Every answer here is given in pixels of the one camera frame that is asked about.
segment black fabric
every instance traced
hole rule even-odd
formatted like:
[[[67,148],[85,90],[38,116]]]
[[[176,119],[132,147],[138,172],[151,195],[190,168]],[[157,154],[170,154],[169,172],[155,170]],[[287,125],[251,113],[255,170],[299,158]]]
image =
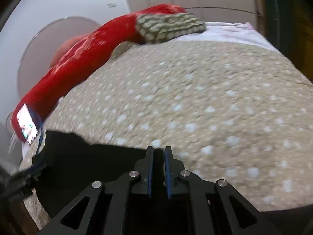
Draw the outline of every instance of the black fabric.
[[[146,156],[145,149],[86,143],[74,133],[47,131],[45,147],[33,157],[51,168],[38,178],[37,197],[53,218],[93,181],[104,183],[118,179]]]

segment white sheet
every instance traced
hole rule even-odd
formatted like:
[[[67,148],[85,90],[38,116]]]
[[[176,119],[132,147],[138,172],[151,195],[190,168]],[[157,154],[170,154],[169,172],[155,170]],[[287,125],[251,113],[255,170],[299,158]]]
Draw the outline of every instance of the white sheet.
[[[203,33],[192,33],[175,38],[171,41],[218,41],[237,42],[260,46],[269,50],[279,52],[267,39],[254,30],[253,26],[246,22],[224,23],[206,22],[207,30]]]

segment bed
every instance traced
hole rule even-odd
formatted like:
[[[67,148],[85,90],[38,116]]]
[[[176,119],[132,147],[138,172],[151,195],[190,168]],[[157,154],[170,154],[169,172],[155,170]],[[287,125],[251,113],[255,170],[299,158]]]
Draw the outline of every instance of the bed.
[[[312,97],[312,83],[249,23],[207,23],[162,44],[120,44],[60,99],[44,129],[171,146],[202,179],[224,178],[258,210],[282,210],[313,202]],[[37,146],[38,138],[21,169]],[[49,216],[36,192],[24,203],[41,229]]]

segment white wall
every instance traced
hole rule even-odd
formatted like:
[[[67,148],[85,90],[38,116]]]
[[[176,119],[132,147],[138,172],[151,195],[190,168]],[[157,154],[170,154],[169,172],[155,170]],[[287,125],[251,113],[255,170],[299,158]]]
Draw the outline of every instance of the white wall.
[[[117,6],[108,8],[108,3]],[[126,0],[22,0],[0,32],[0,123],[19,102],[19,62],[27,44],[41,28],[66,16],[85,16],[104,24],[127,13]]]

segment metal pin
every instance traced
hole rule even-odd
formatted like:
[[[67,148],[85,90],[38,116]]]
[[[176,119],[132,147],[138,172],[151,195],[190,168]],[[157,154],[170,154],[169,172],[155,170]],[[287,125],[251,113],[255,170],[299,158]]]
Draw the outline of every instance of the metal pin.
[[[228,182],[225,179],[220,179],[219,181],[217,181],[217,184],[221,187],[225,187],[228,185]]]
[[[190,175],[190,172],[188,170],[182,170],[180,172],[180,174],[183,176],[183,177],[188,177]]]
[[[102,185],[102,183],[100,181],[95,181],[92,183],[93,188],[99,188],[101,185]]]
[[[136,170],[132,170],[131,172],[129,172],[129,175],[132,177],[132,178],[135,178],[139,175],[139,172],[136,171]]]

